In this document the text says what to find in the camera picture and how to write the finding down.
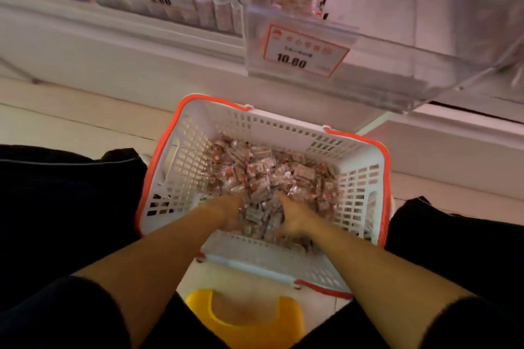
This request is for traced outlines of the person's left hand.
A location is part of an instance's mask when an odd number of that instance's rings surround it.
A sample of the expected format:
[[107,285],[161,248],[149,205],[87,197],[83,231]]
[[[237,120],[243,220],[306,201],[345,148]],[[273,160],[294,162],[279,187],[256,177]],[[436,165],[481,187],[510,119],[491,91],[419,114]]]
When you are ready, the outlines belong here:
[[237,216],[238,206],[235,205],[234,194],[247,194],[247,191],[225,194],[208,202],[211,212],[217,218],[218,229],[224,232],[232,232],[233,222]]

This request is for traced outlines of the person's left leg black trousers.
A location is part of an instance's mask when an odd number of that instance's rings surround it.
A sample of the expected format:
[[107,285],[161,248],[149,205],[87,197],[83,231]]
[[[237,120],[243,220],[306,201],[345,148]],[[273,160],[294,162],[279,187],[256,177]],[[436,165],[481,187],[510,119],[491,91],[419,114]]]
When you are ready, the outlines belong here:
[[146,171],[132,148],[0,145],[0,312],[138,240]]

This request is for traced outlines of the white basket with orange rim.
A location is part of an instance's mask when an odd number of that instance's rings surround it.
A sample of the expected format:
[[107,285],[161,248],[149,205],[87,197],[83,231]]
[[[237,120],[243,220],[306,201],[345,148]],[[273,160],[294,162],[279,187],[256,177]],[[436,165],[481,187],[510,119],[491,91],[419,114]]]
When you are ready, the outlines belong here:
[[[140,236],[179,219],[200,202],[206,151],[220,134],[280,151],[298,151],[308,160],[333,165],[340,194],[333,224],[385,246],[392,196],[390,155],[382,143],[203,94],[181,100],[149,162],[135,216]],[[196,259],[298,289],[305,286],[331,297],[352,299],[349,287],[324,254],[300,254],[263,240],[217,231]]]

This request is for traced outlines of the large clear acrylic bin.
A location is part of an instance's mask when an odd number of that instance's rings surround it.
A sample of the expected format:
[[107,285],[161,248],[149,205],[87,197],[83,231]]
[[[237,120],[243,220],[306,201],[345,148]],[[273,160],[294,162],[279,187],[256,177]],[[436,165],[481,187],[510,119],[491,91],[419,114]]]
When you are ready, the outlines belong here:
[[[524,0],[326,0],[322,18],[239,1],[250,76],[397,113],[432,101],[499,116],[524,107]],[[350,53],[330,79],[264,61],[270,24]]]

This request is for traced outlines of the person's leg black trousers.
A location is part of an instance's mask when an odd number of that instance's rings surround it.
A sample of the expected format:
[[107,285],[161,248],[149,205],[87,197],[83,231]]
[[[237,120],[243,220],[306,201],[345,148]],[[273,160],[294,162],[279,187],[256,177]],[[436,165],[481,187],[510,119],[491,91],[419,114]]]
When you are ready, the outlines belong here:
[[146,171],[132,148],[0,145],[0,312],[138,240]]
[[524,226],[448,214],[418,197],[391,218],[385,250],[487,299],[524,326]]

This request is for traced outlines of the pile of wrapped candies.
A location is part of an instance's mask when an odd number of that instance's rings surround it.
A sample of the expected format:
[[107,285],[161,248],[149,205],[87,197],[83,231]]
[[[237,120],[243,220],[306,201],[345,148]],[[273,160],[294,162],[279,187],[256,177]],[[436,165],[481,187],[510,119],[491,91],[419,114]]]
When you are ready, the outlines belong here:
[[334,219],[335,206],[341,197],[333,165],[309,160],[298,151],[275,149],[226,134],[204,152],[200,175],[203,198],[247,191],[248,207],[243,229],[238,234],[302,254],[316,254],[320,250],[308,237],[275,236],[284,219],[277,193],[305,204],[328,221]]

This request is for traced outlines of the black left sleeve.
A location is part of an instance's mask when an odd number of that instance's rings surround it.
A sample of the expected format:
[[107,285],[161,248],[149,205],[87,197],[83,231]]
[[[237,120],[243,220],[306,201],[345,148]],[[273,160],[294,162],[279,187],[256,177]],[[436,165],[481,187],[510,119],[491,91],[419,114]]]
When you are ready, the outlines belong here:
[[0,312],[0,349],[131,349],[119,306],[92,280],[54,281]]

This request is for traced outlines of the person's right leg black trousers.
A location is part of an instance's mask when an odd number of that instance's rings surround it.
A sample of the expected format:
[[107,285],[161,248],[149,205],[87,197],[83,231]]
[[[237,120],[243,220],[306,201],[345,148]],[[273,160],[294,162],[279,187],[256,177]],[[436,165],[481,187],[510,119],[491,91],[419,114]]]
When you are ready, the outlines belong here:
[[524,226],[448,214],[418,197],[391,218],[385,250],[487,299],[524,326]]

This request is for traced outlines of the person's right forearm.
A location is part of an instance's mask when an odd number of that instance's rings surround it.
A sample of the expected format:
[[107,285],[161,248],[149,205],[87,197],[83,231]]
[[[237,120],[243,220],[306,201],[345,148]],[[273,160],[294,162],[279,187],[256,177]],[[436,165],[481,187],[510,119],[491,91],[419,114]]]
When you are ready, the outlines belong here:
[[463,287],[315,216],[300,223],[342,276],[391,349],[418,349],[449,305],[473,294]]

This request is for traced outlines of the person's left forearm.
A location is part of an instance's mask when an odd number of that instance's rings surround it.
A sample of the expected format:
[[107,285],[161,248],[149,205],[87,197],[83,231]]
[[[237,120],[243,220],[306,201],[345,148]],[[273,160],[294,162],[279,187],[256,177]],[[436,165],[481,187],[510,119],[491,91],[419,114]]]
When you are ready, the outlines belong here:
[[132,349],[151,333],[193,259],[218,230],[209,201],[74,274],[94,281],[113,297]]

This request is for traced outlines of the yellow plastic stool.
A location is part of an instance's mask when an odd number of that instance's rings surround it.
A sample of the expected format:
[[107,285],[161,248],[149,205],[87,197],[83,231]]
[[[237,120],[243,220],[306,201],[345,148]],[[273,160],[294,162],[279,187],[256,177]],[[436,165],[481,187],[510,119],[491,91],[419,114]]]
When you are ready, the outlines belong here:
[[185,303],[231,349],[290,349],[305,336],[302,307],[291,297],[279,297],[266,320],[257,316],[256,303],[243,306],[212,289],[194,291]]

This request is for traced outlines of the black right sleeve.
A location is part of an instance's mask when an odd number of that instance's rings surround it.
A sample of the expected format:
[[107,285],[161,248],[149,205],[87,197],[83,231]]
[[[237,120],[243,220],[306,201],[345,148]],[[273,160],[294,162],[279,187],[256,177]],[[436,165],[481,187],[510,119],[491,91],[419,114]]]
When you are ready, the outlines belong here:
[[524,326],[487,300],[466,297],[439,313],[418,349],[524,349]]

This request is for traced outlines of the person's right hand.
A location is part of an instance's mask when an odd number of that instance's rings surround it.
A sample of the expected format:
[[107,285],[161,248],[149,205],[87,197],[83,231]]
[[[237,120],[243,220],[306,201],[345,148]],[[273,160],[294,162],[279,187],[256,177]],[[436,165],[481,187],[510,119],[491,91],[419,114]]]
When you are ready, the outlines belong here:
[[305,204],[294,200],[292,201],[298,204],[298,237],[308,237],[316,240],[319,236],[324,235],[328,229],[333,227]]

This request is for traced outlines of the black sleeve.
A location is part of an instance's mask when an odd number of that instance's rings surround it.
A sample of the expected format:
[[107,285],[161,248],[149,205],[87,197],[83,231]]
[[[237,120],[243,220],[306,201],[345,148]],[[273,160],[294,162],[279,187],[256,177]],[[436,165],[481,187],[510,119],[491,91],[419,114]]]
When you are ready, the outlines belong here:
[[54,281],[0,312],[0,349],[131,349],[119,306],[92,280]]
[[524,326],[487,300],[466,297],[439,313],[418,349],[524,349]]

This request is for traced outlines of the white shelf base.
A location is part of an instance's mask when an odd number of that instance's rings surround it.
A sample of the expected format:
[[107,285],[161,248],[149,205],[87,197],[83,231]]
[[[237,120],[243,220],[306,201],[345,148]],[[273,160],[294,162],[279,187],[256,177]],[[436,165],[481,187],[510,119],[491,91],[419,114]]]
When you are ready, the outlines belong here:
[[524,200],[524,122],[440,103],[388,113],[249,77],[239,38],[74,0],[0,0],[0,58],[26,81],[174,112],[207,94],[383,141],[392,169]]

